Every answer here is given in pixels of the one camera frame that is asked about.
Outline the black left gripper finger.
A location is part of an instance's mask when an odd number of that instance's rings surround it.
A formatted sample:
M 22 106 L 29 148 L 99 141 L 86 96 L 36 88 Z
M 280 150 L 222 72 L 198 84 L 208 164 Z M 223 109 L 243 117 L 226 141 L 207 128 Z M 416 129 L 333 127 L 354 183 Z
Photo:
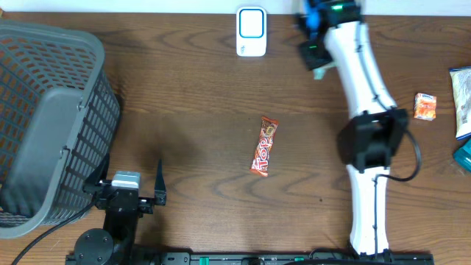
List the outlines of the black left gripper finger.
M 163 161 L 159 160 L 157 165 L 157 174 L 155 179 L 154 194 L 156 199 L 166 198 L 166 184 L 163 179 Z
M 95 194 L 102 190 L 102 181 L 107 178 L 110 155 L 106 154 L 100 164 L 91 172 L 82 185 L 82 191 L 86 194 Z

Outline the light blue snack packet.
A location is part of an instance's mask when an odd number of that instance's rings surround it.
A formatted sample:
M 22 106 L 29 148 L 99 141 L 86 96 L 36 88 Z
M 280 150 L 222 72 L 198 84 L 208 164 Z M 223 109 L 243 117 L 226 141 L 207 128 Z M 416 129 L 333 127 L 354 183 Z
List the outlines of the light blue snack packet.
M 318 68 L 315 68 L 313 70 L 314 80 L 322 80 L 325 73 L 327 72 L 327 70 L 329 70 L 331 68 L 335 68 L 335 67 L 336 67 L 336 64 L 334 62 L 331 62 L 331 63 L 327 63 L 323 66 L 320 66 Z

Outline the red Top chocolate bar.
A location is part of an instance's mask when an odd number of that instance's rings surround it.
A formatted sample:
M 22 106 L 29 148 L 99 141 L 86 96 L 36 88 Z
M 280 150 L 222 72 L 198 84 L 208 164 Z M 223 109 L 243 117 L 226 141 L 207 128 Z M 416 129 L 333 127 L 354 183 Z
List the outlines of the red Top chocolate bar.
M 268 176 L 269 159 L 278 125 L 278 120 L 261 117 L 261 131 L 250 171 L 262 177 Z

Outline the small orange snack box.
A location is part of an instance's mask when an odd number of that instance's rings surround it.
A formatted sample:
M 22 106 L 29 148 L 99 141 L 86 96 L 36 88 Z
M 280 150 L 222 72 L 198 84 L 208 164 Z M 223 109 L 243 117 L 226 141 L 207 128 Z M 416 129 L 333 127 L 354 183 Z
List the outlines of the small orange snack box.
M 436 97 L 418 93 L 414 102 L 414 118 L 433 121 L 436 118 Z

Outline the beige snack bag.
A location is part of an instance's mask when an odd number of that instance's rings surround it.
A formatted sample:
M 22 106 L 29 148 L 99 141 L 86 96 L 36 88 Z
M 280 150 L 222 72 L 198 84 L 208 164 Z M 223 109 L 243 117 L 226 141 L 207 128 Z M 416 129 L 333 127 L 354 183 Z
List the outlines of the beige snack bag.
M 470 136 L 470 67 L 449 70 L 456 108 L 456 139 Z

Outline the blue mouthwash bottle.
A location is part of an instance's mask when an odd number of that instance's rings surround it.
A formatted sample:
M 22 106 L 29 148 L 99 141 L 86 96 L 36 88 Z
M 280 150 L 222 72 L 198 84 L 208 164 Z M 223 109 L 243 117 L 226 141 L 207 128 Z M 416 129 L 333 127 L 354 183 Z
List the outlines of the blue mouthwash bottle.
M 453 154 L 453 158 L 463 169 L 471 172 L 470 140 Z

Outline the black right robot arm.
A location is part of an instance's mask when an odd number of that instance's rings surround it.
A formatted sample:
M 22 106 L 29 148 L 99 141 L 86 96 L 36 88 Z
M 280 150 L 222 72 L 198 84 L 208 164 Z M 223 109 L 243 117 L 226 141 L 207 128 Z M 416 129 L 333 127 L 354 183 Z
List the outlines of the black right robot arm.
M 303 1 L 302 8 L 297 23 L 307 41 L 300 54 L 315 79 L 336 68 L 347 99 L 349 121 L 336 140 L 353 196 L 349 245 L 357 257 L 383 255 L 387 182 L 407 112 L 383 82 L 357 1 Z

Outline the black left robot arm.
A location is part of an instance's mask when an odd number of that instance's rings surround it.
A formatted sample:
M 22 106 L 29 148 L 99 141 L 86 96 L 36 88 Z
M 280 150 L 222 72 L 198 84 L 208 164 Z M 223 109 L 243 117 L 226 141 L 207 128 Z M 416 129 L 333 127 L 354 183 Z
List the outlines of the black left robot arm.
M 159 264 L 160 257 L 155 251 L 135 245 L 135 234 L 140 218 L 153 214 L 156 205 L 166 204 L 163 163 L 158 162 L 154 196 L 141 197 L 139 173 L 117 172 L 109 180 L 109 162 L 110 156 L 105 155 L 82 186 L 85 193 L 92 195 L 92 206 L 105 212 L 103 227 L 85 231 L 66 263 Z

